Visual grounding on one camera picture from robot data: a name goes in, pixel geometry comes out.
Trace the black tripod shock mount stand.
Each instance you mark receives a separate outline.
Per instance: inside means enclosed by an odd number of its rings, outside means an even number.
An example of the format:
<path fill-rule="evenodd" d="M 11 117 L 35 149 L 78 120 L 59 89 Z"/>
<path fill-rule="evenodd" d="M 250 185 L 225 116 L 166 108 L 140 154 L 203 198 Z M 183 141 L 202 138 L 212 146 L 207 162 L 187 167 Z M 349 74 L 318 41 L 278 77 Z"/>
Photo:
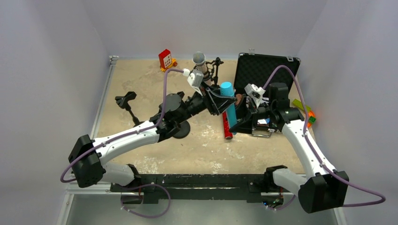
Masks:
<path fill-rule="evenodd" d="M 217 86 L 218 85 L 218 70 L 219 66 L 224 62 L 220 57 L 216 57 L 213 61 L 205 61 L 205 73 L 204 73 L 204 82 L 208 86 Z"/>

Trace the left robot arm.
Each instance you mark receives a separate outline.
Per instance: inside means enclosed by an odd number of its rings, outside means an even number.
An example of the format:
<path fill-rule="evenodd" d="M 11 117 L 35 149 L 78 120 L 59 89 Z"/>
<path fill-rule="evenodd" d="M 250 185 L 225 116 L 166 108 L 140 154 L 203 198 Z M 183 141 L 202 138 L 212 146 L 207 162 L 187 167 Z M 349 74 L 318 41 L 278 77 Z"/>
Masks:
<path fill-rule="evenodd" d="M 136 148 L 155 144 L 175 136 L 182 123 L 204 110 L 220 115 L 236 102 L 234 96 L 222 96 L 219 88 L 207 87 L 201 94 L 183 100 L 184 93 L 167 94 L 160 104 L 160 112 L 149 120 L 115 135 L 93 140 L 89 135 L 79 137 L 68 160 L 74 181 L 87 188 L 100 181 L 127 186 L 137 174 L 129 165 L 112 164 L 119 155 Z"/>

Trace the red toy block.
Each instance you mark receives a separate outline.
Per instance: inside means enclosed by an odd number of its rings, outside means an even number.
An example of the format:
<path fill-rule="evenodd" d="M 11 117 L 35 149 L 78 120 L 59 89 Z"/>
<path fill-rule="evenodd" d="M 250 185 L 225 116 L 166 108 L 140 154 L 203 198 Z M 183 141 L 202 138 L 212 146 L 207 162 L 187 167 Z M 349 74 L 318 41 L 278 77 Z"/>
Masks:
<path fill-rule="evenodd" d="M 168 49 L 163 50 L 158 54 L 160 69 L 165 72 L 167 69 L 176 67 L 178 65 L 175 58 L 172 58 L 171 51 Z"/>

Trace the red glitter microphone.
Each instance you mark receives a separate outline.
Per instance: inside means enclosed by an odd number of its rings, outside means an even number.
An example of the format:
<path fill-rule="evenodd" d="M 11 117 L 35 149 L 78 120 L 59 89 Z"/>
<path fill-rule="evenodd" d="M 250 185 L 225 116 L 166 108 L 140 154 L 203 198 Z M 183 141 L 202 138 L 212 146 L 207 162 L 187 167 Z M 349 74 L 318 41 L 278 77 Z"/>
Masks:
<path fill-rule="evenodd" d="M 229 131 L 229 123 L 227 121 L 226 112 L 222 113 L 222 121 L 223 121 L 224 139 L 230 140 L 233 138 L 233 134 Z"/>

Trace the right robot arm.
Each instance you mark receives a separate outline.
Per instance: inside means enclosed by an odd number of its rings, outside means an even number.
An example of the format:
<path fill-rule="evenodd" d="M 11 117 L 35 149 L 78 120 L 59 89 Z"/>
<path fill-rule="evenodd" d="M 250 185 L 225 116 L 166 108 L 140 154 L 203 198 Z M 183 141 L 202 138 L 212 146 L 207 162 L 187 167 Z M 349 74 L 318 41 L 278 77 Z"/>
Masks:
<path fill-rule="evenodd" d="M 268 167 L 264 185 L 287 189 L 298 198 L 306 213 L 342 207 L 349 177 L 325 158 L 307 129 L 307 116 L 291 106 L 288 86 L 275 82 L 264 90 L 247 84 L 245 92 L 242 102 L 247 114 L 231 125 L 230 131 L 249 134 L 257 129 L 258 120 L 269 119 L 272 128 L 287 138 L 306 173 L 302 177 L 283 165 Z"/>

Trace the blue toy microphone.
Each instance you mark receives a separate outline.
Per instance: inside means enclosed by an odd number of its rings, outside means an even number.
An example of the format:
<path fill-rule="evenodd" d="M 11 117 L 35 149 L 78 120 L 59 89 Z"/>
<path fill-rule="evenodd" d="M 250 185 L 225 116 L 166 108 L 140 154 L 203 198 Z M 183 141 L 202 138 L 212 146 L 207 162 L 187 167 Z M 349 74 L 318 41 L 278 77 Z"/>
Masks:
<path fill-rule="evenodd" d="M 220 85 L 221 95 L 226 97 L 234 97 L 235 92 L 231 82 L 223 82 Z M 229 128 L 237 124 L 235 103 L 231 103 L 226 109 L 226 116 Z"/>

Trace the black poker chip case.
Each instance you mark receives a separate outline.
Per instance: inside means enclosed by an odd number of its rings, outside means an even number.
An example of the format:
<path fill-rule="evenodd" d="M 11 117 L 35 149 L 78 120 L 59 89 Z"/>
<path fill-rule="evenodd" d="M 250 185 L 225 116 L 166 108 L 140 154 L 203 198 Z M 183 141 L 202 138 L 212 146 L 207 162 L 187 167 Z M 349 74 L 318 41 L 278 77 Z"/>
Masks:
<path fill-rule="evenodd" d="M 249 113 L 247 103 L 255 104 L 245 92 L 247 84 L 255 84 L 265 90 L 262 103 L 268 104 L 268 114 L 277 131 L 281 131 L 285 123 L 304 120 L 299 110 L 290 106 L 289 100 L 300 63 L 299 58 L 290 56 L 241 53 L 234 80 L 236 117 Z"/>

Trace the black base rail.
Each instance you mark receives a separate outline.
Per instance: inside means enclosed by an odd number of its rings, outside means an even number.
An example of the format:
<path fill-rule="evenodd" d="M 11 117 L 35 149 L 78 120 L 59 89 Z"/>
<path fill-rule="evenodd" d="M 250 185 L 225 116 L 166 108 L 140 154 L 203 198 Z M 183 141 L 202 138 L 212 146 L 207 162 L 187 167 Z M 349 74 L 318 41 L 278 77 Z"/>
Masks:
<path fill-rule="evenodd" d="M 276 186 L 270 175 L 260 174 L 139 174 L 130 165 L 134 180 L 121 186 L 113 183 L 111 192 L 138 194 L 138 200 L 126 200 L 132 204 L 156 204 L 167 200 L 240 200 L 247 203 L 269 201 L 270 197 L 282 197 L 287 189 Z"/>

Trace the rhinestone silver microphone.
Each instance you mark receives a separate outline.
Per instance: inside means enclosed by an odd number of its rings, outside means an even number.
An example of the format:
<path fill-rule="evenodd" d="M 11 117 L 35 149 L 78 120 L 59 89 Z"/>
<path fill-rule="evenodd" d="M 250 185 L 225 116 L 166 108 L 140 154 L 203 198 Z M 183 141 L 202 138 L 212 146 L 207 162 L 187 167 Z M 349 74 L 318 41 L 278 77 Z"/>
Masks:
<path fill-rule="evenodd" d="M 200 71 L 203 75 L 207 75 L 208 68 L 206 65 L 206 57 L 202 52 L 195 52 L 192 56 L 192 61 L 196 66 L 196 69 Z"/>

